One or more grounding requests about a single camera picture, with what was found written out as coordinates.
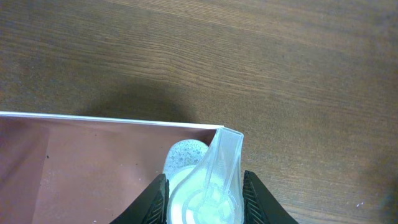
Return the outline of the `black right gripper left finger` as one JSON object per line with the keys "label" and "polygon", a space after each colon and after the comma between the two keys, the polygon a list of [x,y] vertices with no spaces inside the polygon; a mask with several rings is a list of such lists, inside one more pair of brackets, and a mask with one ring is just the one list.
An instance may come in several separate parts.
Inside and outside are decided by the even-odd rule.
{"label": "black right gripper left finger", "polygon": [[167,224],[169,180],[159,174],[110,224]]}

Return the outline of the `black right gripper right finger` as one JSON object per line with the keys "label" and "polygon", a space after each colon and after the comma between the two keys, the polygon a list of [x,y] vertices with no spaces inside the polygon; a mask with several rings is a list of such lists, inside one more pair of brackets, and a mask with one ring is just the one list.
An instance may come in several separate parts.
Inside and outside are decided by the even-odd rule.
{"label": "black right gripper right finger", "polygon": [[298,224],[259,177],[246,170],[243,180],[244,224]]}

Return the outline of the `clear soap pump bottle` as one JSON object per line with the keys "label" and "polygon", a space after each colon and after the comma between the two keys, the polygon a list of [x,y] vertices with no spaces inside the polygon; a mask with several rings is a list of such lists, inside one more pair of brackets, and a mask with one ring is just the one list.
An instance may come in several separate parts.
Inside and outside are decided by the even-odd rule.
{"label": "clear soap pump bottle", "polygon": [[186,139],[167,154],[167,222],[242,224],[241,153],[244,136],[219,128],[209,145]]}

